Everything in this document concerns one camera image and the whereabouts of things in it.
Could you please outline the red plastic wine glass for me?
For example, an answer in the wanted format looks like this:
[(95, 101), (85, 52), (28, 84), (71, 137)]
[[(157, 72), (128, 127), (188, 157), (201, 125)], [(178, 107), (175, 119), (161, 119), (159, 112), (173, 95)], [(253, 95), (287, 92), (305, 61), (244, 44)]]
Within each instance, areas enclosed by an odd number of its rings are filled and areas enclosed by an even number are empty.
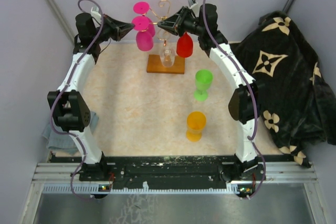
[(193, 53), (193, 41), (191, 36), (185, 32), (177, 41), (176, 53), (182, 58), (188, 58)]

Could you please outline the magenta plastic wine glass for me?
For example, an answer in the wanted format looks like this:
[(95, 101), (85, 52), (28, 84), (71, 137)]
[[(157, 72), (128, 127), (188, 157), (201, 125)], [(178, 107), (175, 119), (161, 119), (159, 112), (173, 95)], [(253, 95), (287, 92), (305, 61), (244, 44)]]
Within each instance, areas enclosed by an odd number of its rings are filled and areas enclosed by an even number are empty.
[(150, 11), (150, 5), (147, 2), (137, 2), (133, 6), (133, 11), (139, 16), (132, 20), (136, 31), (148, 31), (152, 37), (155, 35), (153, 21), (147, 17), (147, 12)]

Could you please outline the clear wine glass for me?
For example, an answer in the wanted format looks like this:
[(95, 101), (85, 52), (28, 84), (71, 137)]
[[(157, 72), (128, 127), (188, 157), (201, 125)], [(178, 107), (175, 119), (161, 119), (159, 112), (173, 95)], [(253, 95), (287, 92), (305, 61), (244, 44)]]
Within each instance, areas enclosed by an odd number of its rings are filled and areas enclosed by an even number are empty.
[(174, 65), (175, 51), (172, 47), (163, 47), (160, 51), (161, 63), (164, 67), (170, 68)]

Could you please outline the gold wire wine glass rack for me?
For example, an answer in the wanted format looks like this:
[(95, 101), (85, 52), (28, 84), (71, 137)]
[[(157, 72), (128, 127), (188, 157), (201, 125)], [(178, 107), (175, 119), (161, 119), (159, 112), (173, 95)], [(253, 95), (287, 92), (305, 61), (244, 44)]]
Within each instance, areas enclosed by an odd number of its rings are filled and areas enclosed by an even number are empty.
[(148, 13), (151, 12), (154, 14), (158, 21), (165, 20), (166, 16), (157, 15), (150, 7), (150, 4), (144, 1), (135, 3), (133, 11), (137, 14), (132, 23), (136, 30), (135, 41), (138, 49), (143, 52), (149, 52), (154, 47), (155, 38), (162, 42), (159, 52), (149, 55), (146, 71), (148, 73), (184, 74), (184, 62), (175, 60), (175, 50), (168, 44), (170, 34), (162, 29), (156, 31), (155, 27), (158, 23), (153, 21), (148, 16)]

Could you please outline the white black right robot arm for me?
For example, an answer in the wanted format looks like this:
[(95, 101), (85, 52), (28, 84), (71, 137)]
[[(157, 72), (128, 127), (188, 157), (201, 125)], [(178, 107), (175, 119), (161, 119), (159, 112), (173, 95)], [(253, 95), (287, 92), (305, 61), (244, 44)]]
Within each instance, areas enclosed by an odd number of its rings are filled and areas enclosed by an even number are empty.
[(217, 7), (203, 4), (195, 15), (189, 7), (182, 7), (174, 15), (158, 22), (164, 31), (182, 37), (185, 33), (197, 36), (200, 48), (220, 68), (232, 89), (229, 113), (238, 125), (235, 175), (248, 179), (258, 167), (258, 153), (254, 138), (260, 115), (262, 86), (242, 67), (227, 39), (218, 29)]

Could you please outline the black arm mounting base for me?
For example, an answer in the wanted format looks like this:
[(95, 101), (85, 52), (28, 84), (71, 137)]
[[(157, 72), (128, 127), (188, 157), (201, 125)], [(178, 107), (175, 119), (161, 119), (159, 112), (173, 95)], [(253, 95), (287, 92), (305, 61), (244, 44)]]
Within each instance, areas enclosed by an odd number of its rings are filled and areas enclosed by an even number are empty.
[(105, 157), (102, 164), (79, 165), (79, 158), (52, 157), (70, 179), (70, 192), (108, 194), (178, 194), (227, 192), (252, 195), (265, 179), (265, 163), (244, 176), (235, 171), (235, 156)]

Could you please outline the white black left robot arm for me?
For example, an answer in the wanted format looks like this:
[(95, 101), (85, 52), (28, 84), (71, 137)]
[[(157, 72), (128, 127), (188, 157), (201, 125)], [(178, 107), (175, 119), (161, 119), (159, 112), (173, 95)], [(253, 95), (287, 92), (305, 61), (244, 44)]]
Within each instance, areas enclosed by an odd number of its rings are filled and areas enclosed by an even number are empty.
[(104, 41), (120, 41), (133, 28), (106, 14), (97, 15), (99, 26), (89, 13), (78, 14), (75, 18), (77, 35), (72, 63), (62, 84), (50, 91), (47, 100), (50, 106), (50, 126), (59, 135), (68, 135), (78, 148), (83, 163), (93, 165), (90, 173), (98, 180), (108, 177), (109, 167), (101, 163), (103, 152), (98, 147), (89, 127), (91, 114), (82, 91), (87, 78), (96, 65)]

